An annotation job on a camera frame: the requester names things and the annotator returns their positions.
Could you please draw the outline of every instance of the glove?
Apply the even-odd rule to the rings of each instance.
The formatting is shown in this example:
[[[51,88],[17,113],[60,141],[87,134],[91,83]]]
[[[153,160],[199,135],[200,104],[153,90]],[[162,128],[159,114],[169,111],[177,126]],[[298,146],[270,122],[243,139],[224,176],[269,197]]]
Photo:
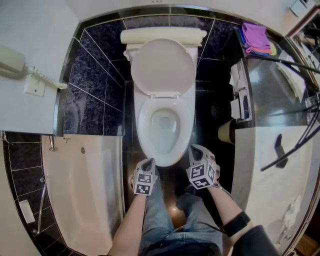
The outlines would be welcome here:
[[[131,179],[133,192],[137,195],[150,196],[157,178],[154,158],[138,162]]]
[[[207,188],[218,183],[220,166],[216,158],[204,146],[193,144],[188,149],[190,167],[186,170],[190,183],[197,189]]]

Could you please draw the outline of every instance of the bathtub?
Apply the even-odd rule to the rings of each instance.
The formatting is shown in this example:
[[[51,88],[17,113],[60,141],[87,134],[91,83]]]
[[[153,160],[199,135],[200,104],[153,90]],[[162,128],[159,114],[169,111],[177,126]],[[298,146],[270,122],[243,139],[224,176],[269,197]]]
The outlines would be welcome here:
[[[125,214],[122,138],[42,136],[42,158],[54,216],[67,244],[88,256],[107,255]]]

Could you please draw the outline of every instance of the toilet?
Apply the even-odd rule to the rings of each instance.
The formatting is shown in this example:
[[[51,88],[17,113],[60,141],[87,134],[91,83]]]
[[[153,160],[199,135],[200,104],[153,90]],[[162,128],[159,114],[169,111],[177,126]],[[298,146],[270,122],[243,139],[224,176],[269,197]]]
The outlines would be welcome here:
[[[135,124],[140,146],[155,164],[168,167],[188,148],[195,119],[198,28],[124,30],[121,42],[131,63]]]

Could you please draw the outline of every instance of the sleeve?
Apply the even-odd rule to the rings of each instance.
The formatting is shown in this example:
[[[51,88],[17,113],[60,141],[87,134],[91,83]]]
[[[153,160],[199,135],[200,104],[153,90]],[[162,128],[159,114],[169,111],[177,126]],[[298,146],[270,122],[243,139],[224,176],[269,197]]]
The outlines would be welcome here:
[[[231,256],[278,256],[262,225],[255,226],[240,237]]]

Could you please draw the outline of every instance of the telephone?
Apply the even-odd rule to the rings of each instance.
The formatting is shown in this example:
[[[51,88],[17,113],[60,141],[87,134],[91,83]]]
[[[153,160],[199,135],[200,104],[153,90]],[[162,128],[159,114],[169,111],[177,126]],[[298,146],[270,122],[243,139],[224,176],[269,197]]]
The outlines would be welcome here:
[[[21,79],[27,76],[28,83],[41,81],[44,84],[53,85],[59,89],[67,89],[65,83],[57,82],[51,77],[44,75],[34,66],[27,66],[26,57],[10,47],[0,44],[0,76],[10,79]]]

